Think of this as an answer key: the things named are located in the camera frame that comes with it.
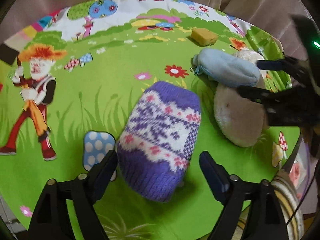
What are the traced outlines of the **clear purple storage bin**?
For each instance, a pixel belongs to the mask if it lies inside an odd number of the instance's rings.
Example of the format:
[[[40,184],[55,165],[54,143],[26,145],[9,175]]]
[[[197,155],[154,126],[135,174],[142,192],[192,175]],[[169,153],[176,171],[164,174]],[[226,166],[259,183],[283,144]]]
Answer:
[[[300,135],[283,169],[289,174],[298,200],[306,196],[311,183],[311,159],[308,145]]]

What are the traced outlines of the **yellow sponge block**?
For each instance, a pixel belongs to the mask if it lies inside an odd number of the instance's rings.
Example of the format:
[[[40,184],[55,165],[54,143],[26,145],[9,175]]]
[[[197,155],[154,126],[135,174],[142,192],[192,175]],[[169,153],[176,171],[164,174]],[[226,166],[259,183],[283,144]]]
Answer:
[[[214,32],[206,28],[193,29],[190,37],[203,47],[211,46],[218,40],[218,36]]]

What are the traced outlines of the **purple white knitted hat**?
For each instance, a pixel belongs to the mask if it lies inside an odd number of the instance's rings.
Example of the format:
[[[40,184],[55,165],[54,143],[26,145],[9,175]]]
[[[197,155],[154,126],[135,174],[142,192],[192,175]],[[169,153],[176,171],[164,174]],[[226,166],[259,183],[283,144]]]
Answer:
[[[129,187],[149,200],[167,202],[188,169],[200,123],[194,92],[165,81],[147,88],[117,143]]]

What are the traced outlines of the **green cartoon play mat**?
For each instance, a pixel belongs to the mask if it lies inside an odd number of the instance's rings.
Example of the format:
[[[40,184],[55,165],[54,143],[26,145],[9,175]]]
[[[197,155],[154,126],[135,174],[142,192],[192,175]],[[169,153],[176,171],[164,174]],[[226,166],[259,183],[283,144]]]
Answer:
[[[202,121],[189,168],[181,187],[166,203],[149,201],[118,176],[95,210],[112,239],[197,239],[209,233],[222,209],[199,167],[207,150],[231,173],[259,182],[272,179],[272,150],[283,134],[290,155],[299,137],[296,127],[271,127],[257,143],[240,148],[223,136],[213,114],[216,83],[190,71],[200,51],[189,35],[207,28],[218,35],[214,45],[226,53],[240,48],[258,50],[268,59],[281,50],[265,31],[207,5],[186,0],[91,0],[49,15],[7,40],[23,53],[23,72],[39,45],[56,58],[56,81],[47,106],[49,139],[55,160],[45,161],[31,119],[22,123],[16,153],[1,156],[1,195],[20,223],[28,227],[37,199],[50,178],[74,179],[89,163],[99,161],[108,146],[99,132],[118,138],[141,94],[157,81],[195,92],[201,100]]]

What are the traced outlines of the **striped beige rug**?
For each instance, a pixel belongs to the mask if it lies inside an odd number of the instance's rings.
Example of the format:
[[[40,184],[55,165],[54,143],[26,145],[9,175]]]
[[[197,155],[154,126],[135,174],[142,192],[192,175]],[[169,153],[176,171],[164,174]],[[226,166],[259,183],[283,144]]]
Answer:
[[[275,194],[279,200],[281,210],[283,212],[285,222],[289,220],[294,211],[296,210],[299,201],[296,196],[296,189],[289,178],[289,175],[280,170],[272,179],[271,185],[274,188]],[[246,225],[246,220],[249,213],[249,206],[246,207],[240,215],[237,227],[235,229],[232,239],[241,239],[243,230]],[[289,239],[301,239],[304,235],[303,215],[301,211],[297,211],[291,222],[287,226],[287,233]]]

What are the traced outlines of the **light blue fleece pouch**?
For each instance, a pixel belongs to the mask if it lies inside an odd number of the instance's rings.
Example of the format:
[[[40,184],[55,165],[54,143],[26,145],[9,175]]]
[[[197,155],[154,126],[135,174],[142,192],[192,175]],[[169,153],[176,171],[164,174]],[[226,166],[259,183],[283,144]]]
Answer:
[[[254,87],[261,78],[258,67],[224,51],[204,48],[192,59],[194,74],[208,77],[231,88]]]

